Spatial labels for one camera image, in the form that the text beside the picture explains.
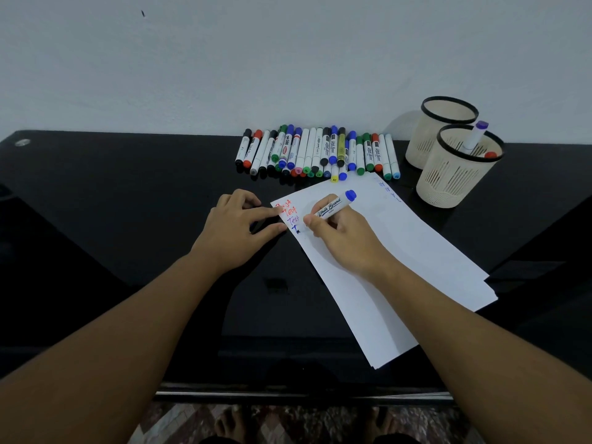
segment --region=pen holder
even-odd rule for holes
[[[427,158],[417,182],[421,199],[435,207],[455,207],[464,199],[485,173],[504,157],[501,139],[486,131],[471,154],[459,151],[473,126],[448,125],[436,134],[436,144]],[[487,151],[494,158],[478,157]]]
[[[448,124],[470,124],[479,116],[472,104],[450,96],[430,96],[421,103],[421,117],[413,131],[405,158],[420,170],[436,142],[436,134]]]

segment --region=white wall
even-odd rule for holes
[[[0,0],[0,135],[292,122],[408,138],[408,112],[442,94],[506,141],[589,143],[591,13],[592,0]]]

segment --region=person's left hand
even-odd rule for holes
[[[288,228],[284,223],[275,223],[252,234],[252,223],[282,211],[281,207],[259,206],[261,201],[247,190],[237,189],[232,195],[220,196],[190,254],[203,253],[220,275],[246,263],[265,243]]]

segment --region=white paper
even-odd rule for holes
[[[282,220],[331,292],[372,367],[385,365],[417,341],[376,288],[342,268],[312,232],[297,234],[293,227],[318,200],[345,190],[356,192],[351,208],[366,217],[387,250],[438,290],[472,311],[497,299],[483,282],[487,273],[415,215],[376,173],[337,184],[325,181],[273,201],[273,206],[284,206]]]

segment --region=person's right arm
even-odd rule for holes
[[[590,380],[417,276],[353,209],[329,222],[309,214],[304,222],[344,268],[387,298],[488,444],[590,442]]]

